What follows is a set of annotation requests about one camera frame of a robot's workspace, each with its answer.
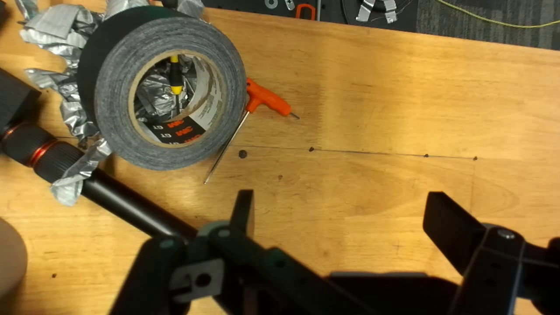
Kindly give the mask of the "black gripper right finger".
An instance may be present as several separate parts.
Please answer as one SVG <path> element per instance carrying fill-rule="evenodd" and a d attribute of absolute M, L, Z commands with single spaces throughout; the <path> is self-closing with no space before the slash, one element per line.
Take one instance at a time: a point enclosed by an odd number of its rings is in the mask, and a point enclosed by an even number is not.
<path fill-rule="evenodd" d="M 528 243 L 504 226 L 483 224 L 444 192 L 428 192 L 423 231 L 462 275 L 448 315 L 512 315 L 528 299 L 560 315 L 560 238 Z"/>

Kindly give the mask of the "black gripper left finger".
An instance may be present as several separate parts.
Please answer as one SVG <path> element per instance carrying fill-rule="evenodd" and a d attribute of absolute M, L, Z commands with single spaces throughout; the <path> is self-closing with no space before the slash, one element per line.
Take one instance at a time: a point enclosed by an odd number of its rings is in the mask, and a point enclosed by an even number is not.
<path fill-rule="evenodd" d="M 239 191 L 231 219 L 208 233 L 210 254 L 224 264 L 217 303 L 227 315 L 322 315 L 322 278 L 278 247 L 252 236 L 253 192 Z"/>

